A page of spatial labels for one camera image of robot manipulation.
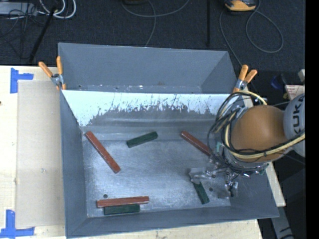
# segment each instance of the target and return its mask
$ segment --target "dark gray floor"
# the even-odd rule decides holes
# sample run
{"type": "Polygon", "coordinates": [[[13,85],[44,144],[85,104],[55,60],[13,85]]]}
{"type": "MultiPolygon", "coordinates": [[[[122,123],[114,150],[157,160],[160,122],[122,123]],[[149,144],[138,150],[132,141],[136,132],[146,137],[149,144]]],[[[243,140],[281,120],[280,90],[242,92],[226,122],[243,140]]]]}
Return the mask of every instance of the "dark gray floor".
{"type": "MultiPolygon", "coordinates": [[[[39,0],[10,1],[31,2],[41,8],[39,0]]],[[[42,1],[48,8],[54,4],[54,0],[42,1]]],[[[76,0],[75,15],[52,20],[32,61],[32,50],[48,17],[38,14],[8,19],[1,15],[0,64],[37,65],[44,61],[55,66],[58,42],[226,50],[237,75],[241,64],[258,70],[248,86],[275,105],[287,101],[282,79],[301,83],[298,72],[305,68],[306,0],[255,1],[260,5],[257,12],[233,14],[218,0],[211,0],[208,17],[207,0],[150,0],[136,5],[123,4],[122,0],[76,0]],[[279,85],[274,85],[275,78],[279,85]]],[[[72,1],[66,0],[66,6],[70,13],[72,1]]],[[[281,183],[305,168],[304,158],[294,152],[289,156],[275,162],[281,183]]],[[[287,199],[285,210],[295,238],[306,238],[303,188],[287,199]]],[[[275,238],[270,220],[259,222],[264,239],[275,238]]]]}

